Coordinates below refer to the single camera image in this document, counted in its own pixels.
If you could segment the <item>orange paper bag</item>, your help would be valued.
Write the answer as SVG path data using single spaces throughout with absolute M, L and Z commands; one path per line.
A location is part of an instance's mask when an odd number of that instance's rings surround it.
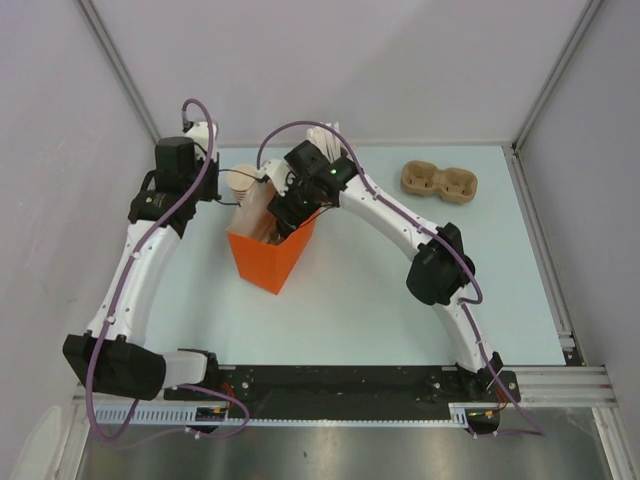
M 315 228 L 320 207 L 301 225 L 297 233 L 280 235 L 275 217 L 267 211 L 278 195 L 269 181 L 257 180 L 235 212 L 227 227 L 227 238 L 241 278 L 277 294 L 296 265 Z

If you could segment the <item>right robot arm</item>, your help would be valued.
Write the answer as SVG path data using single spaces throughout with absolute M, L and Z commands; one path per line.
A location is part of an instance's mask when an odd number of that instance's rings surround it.
M 317 210 L 330 207 L 359 217 L 396 245 L 411 263 L 407 289 L 434 309 L 451 340 L 463 393 L 484 401 L 496 391 L 503 363 L 471 312 L 483 294 L 454 224 L 439 226 L 387 196 L 350 150 L 330 160 L 304 141 L 283 158 L 264 162 L 258 172 L 276 190 L 267 209 L 282 237 L 301 229 Z

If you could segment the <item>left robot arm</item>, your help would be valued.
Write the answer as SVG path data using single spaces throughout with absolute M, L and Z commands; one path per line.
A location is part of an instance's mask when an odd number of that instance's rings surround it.
M 131 201 L 125 247 L 95 317 L 62 352 L 89 391 L 152 400 L 185 383 L 197 398 L 214 397 L 220 374 L 199 351 L 158 354 L 145 348 L 150 309 L 165 267 L 199 202 L 218 199 L 218 158 L 208 134 L 161 139 L 155 167 Z

